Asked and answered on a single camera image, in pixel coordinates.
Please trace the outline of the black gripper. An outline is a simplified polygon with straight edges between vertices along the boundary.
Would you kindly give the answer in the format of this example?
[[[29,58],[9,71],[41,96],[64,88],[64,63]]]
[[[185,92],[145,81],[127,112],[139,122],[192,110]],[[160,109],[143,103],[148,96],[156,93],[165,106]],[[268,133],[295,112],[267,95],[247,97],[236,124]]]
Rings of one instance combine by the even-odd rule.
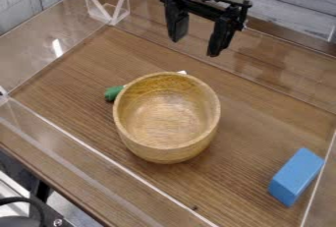
[[[188,33],[189,13],[215,21],[208,56],[216,57],[228,47],[235,30],[243,30],[251,0],[160,0],[165,6],[168,35],[177,42]]]

